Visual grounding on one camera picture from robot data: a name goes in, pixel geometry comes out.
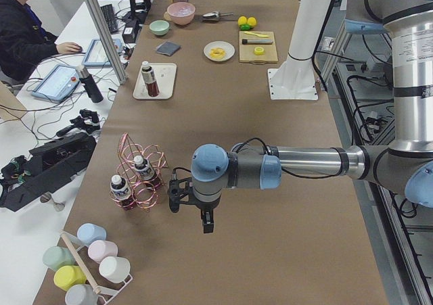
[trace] black thermos bottle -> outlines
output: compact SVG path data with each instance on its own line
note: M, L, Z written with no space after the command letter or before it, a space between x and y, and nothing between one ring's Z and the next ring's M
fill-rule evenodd
M90 97L92 102L98 103L104 100L101 91L98 89L93 76L89 74L87 68L84 65L78 65L75 70L78 73L80 82L82 82L84 86L84 90L86 90L87 95Z

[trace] green bowl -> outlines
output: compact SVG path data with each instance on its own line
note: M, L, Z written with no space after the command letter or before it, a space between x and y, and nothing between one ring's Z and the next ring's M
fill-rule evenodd
M170 28L170 24L164 20L153 21L149 25L150 31L156 36L163 36Z

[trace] black keyboard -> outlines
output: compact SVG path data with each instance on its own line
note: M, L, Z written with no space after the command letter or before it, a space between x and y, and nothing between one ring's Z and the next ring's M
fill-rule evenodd
M110 33L117 32L117 20L116 16L114 15L114 9L112 4L107 4L104 6L101 6L102 14L104 15L104 19L106 20L106 23L108 25L108 30Z

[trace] blue joint cap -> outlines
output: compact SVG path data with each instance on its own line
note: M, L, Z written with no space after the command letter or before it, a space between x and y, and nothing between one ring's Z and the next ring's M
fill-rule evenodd
M260 189L274 189L281 183L281 163L277 156L264 155L260 170Z
M412 174L405 187L405 197L414 204L433 208L433 161Z
M218 145L206 144L194 152L191 173L201 182L211 182L223 176L228 166L227 152Z
M386 29L381 23L362 22L345 19L344 27L347 33L353 34L380 34L386 33Z

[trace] man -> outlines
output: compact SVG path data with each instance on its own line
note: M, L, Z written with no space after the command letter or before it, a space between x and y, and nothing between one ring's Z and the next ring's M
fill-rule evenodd
M28 0L0 0L0 67L17 81L25 81L37 64L59 53L79 53L76 43L54 42L27 5Z

